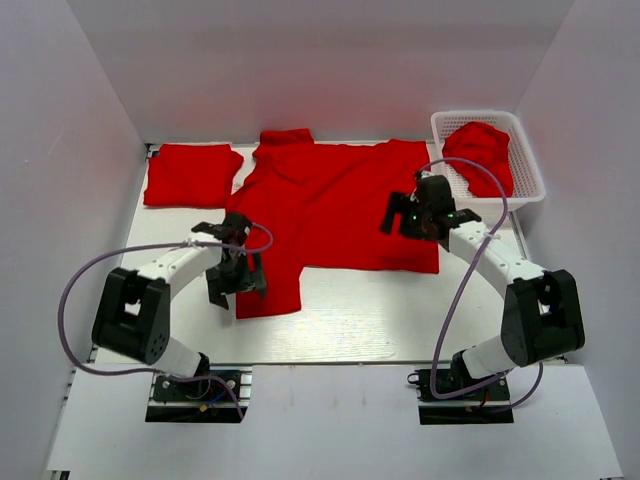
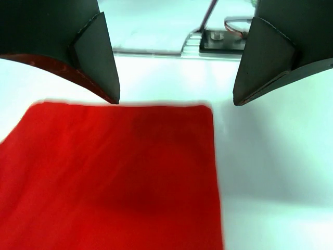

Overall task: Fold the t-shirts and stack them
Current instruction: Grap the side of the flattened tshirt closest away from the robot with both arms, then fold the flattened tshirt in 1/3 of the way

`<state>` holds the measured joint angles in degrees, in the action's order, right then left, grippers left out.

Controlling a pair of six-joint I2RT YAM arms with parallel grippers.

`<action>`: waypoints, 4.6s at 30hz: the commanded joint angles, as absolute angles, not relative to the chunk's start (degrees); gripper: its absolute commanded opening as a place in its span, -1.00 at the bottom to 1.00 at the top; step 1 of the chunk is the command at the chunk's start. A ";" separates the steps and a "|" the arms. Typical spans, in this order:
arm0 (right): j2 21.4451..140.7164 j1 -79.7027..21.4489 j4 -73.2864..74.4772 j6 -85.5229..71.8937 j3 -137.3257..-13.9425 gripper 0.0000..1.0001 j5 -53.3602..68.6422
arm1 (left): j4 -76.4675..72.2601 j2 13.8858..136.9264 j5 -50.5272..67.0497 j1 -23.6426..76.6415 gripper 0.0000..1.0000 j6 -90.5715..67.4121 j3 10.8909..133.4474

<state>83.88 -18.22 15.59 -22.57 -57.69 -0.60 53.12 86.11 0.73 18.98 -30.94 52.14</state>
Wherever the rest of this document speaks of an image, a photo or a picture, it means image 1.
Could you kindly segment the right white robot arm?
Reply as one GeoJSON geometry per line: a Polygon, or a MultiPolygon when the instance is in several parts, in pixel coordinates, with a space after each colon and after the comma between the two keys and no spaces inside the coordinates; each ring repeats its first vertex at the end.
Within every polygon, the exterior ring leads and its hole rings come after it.
{"type": "Polygon", "coordinates": [[[497,336],[456,353],[449,375],[432,373],[434,398],[472,399],[501,375],[584,347],[586,336],[573,275],[547,270],[511,250],[481,217],[457,209],[448,180],[419,172],[412,193],[390,194],[380,230],[438,243],[465,261],[504,301],[497,336]]]}

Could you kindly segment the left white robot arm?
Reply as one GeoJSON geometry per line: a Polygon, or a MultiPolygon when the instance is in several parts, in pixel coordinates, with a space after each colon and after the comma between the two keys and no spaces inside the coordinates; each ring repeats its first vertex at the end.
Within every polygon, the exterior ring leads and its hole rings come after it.
{"type": "Polygon", "coordinates": [[[262,228],[231,212],[220,224],[198,223],[184,242],[157,260],[112,270],[92,328],[93,343],[177,377],[188,398],[205,396],[211,387],[209,360],[171,336],[172,300],[199,276],[206,280],[209,303],[225,310],[231,295],[264,296],[261,253],[266,248],[247,245],[250,233],[262,228]]]}

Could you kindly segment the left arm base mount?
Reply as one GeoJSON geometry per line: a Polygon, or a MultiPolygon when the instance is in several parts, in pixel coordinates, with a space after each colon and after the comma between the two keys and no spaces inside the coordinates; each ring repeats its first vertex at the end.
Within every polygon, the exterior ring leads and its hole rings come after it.
{"type": "Polygon", "coordinates": [[[215,380],[180,383],[156,375],[151,384],[145,421],[158,424],[239,424],[251,394],[252,368],[225,366],[215,380]]]}

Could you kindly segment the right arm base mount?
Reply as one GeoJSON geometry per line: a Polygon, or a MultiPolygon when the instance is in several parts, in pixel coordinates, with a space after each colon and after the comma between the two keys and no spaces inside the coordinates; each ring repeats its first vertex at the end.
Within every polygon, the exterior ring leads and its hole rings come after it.
{"type": "Polygon", "coordinates": [[[452,399],[437,399],[429,388],[430,369],[417,369],[407,383],[417,393],[421,426],[463,426],[513,424],[511,395],[504,377],[469,394],[452,399]]]}

